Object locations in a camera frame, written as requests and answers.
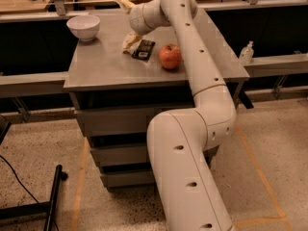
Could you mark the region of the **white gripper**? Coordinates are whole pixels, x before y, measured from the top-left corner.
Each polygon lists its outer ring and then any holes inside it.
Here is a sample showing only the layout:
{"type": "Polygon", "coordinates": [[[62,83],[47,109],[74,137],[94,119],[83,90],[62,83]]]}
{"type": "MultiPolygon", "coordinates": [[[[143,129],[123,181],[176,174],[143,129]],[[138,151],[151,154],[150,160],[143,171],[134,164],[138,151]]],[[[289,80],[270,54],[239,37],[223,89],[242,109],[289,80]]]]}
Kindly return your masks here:
{"type": "Polygon", "coordinates": [[[135,5],[129,0],[115,0],[121,9],[129,14],[130,26],[134,31],[128,33],[122,43],[122,51],[128,51],[136,42],[159,27],[170,25],[160,5],[160,0],[135,5]]]}

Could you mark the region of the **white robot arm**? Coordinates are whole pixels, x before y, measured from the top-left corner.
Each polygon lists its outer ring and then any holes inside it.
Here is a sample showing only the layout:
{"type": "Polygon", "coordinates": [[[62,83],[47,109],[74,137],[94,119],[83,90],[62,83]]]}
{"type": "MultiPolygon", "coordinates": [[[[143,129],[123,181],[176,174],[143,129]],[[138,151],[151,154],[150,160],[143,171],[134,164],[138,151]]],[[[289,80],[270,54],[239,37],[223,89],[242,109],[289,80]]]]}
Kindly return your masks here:
{"type": "Polygon", "coordinates": [[[194,0],[116,0],[129,15],[130,48],[142,36],[170,25],[177,37],[194,106],[156,115],[147,149],[168,231],[237,231],[219,194],[204,152],[233,131],[236,109],[228,87],[193,23],[194,0]]]}

